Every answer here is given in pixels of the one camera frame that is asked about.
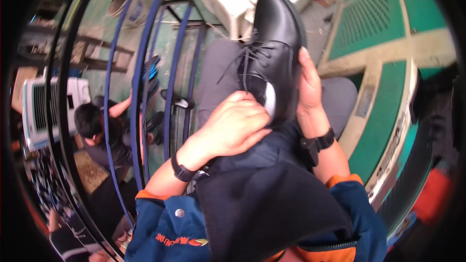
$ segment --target black leather shoe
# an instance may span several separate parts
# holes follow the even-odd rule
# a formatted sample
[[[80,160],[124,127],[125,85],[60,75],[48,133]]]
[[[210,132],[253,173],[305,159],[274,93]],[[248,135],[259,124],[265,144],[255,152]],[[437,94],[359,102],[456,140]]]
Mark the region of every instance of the black leather shoe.
[[[167,90],[166,89],[162,89],[160,91],[160,95],[165,100],[167,100]],[[174,106],[179,106],[180,108],[184,108],[184,109],[194,108],[194,102],[191,99],[187,99],[185,97],[179,96],[175,91],[173,92],[172,104]]]
[[[296,115],[301,46],[306,46],[306,34],[294,4],[257,0],[253,37],[236,61],[241,90],[251,92],[270,114],[268,128]]]

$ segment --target shoelace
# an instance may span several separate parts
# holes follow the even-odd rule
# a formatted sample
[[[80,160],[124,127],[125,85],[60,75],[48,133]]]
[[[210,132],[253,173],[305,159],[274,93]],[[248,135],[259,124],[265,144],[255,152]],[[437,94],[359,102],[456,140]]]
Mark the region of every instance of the shoelace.
[[[240,67],[241,62],[242,62],[242,60],[244,58],[243,86],[244,86],[244,91],[246,93],[248,93],[248,87],[246,86],[246,74],[248,72],[249,59],[251,59],[251,60],[257,59],[262,66],[265,66],[265,65],[267,65],[267,62],[260,59],[258,57],[258,53],[260,53],[261,55],[264,55],[267,58],[270,58],[271,55],[267,52],[267,50],[275,49],[275,47],[265,46],[264,42],[253,41],[253,39],[257,38],[257,34],[258,34],[258,32],[254,31],[253,36],[251,37],[251,42],[243,44],[243,48],[238,53],[238,55],[234,58],[234,60],[231,61],[230,64],[228,64],[228,66],[226,67],[226,69],[223,72],[222,76],[220,76],[220,79],[218,79],[217,84],[220,82],[220,80],[222,80],[223,76],[225,76],[225,74],[228,71],[228,68],[231,66],[231,64],[233,64],[236,60],[239,59],[238,64],[236,66],[236,70],[238,70],[238,68]]]

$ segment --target blue jacket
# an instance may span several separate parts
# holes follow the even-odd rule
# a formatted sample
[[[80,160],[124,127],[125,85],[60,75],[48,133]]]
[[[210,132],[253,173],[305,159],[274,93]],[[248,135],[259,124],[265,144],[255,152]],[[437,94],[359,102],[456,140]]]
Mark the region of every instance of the blue jacket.
[[[386,229],[369,204],[359,176],[333,176],[326,185],[351,218],[358,240],[338,244],[337,237],[329,233],[302,241],[288,250],[294,248],[292,252],[306,262],[382,261],[387,252]],[[209,241],[196,199],[156,197],[142,190],[136,197],[136,206],[137,224],[126,249],[125,261],[209,261]],[[285,253],[286,249],[267,262],[278,261]]]

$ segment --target watch strap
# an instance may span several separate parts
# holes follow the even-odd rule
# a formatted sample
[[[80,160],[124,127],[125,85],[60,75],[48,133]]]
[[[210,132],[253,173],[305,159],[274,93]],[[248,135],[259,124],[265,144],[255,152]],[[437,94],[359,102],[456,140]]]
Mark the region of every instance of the watch strap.
[[[335,141],[335,133],[333,129],[330,128],[329,131],[322,137],[317,137],[313,139],[301,138],[301,147],[308,151],[311,159],[313,161],[313,166],[319,164],[319,155],[318,153],[330,147]]]
[[[173,171],[175,171],[175,177],[183,182],[190,181],[197,172],[190,171],[186,169],[183,165],[178,165],[178,161],[176,160],[176,153],[172,156],[172,167]]]

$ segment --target fingernail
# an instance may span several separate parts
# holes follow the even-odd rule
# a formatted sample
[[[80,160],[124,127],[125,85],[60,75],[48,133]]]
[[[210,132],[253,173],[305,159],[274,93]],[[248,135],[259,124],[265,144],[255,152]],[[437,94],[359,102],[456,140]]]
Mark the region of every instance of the fingernail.
[[[302,50],[302,52],[304,53],[304,55],[305,55],[306,57],[309,57],[309,51],[306,49],[305,46],[301,46],[301,50]]]

